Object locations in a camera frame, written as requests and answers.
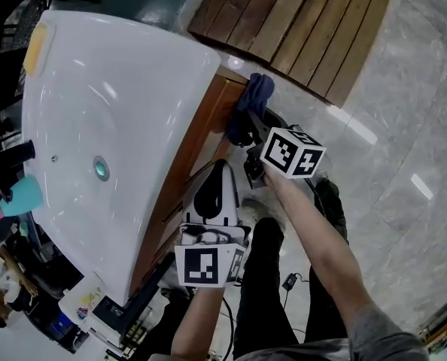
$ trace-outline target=gray sleeve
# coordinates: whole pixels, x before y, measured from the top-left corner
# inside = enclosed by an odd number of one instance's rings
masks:
[[[424,344],[375,305],[362,309],[349,333],[352,361],[428,361]]]

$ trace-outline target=person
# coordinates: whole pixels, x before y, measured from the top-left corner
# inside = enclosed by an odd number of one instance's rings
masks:
[[[254,228],[245,263],[233,359],[428,359],[418,338],[393,323],[366,291],[348,246],[337,187],[328,179],[321,180],[314,206],[293,181],[267,166],[265,173],[266,183],[282,204],[312,266],[306,339],[299,344],[280,302],[278,258],[284,235],[277,221],[266,217]],[[223,296],[224,289],[199,289],[175,333],[171,356],[154,354],[151,360],[204,360]]]
[[[8,315],[12,310],[20,311],[23,309],[22,305],[27,305],[22,304],[22,300],[29,302],[28,295],[29,299],[36,297],[37,287],[25,276],[17,261],[2,244],[0,246],[0,328],[6,327]]]
[[[130,361],[147,361],[152,354],[170,354],[172,351],[173,338],[187,313],[192,294],[185,295],[181,290],[164,289],[162,295],[169,300],[162,319],[143,338]]]

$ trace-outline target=hand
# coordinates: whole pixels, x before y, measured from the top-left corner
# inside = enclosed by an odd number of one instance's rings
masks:
[[[31,297],[36,297],[38,295],[37,287],[26,277],[21,280],[21,284],[25,287]]]
[[[284,175],[282,175],[280,172],[275,170],[270,165],[267,165],[266,163],[263,163],[263,170],[265,172],[263,180],[265,181],[266,185],[269,186],[270,188],[273,188],[280,181],[287,180],[287,178]]]

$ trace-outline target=fiducial marker cube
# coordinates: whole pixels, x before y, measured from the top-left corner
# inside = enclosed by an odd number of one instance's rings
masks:
[[[326,148],[301,131],[273,127],[260,160],[290,179],[314,176]]]
[[[237,280],[244,259],[240,244],[175,246],[178,283],[189,287],[225,287]]]

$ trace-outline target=wooden cabinet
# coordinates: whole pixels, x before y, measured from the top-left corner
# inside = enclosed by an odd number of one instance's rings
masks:
[[[230,144],[225,130],[246,83],[225,68],[210,83],[160,190],[133,269],[130,295],[175,239],[182,197],[194,175],[226,156]]]

